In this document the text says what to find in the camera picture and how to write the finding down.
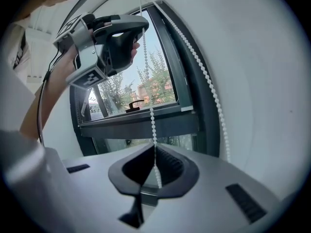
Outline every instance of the black slot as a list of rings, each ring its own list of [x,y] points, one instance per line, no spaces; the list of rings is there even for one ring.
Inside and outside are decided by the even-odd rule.
[[[79,166],[68,167],[67,171],[68,171],[68,173],[75,173],[75,172],[79,172],[79,171],[87,169],[87,168],[89,168],[89,165],[83,164],[83,165],[79,165]]]
[[[239,184],[229,185],[226,190],[250,223],[266,215],[267,212]]]

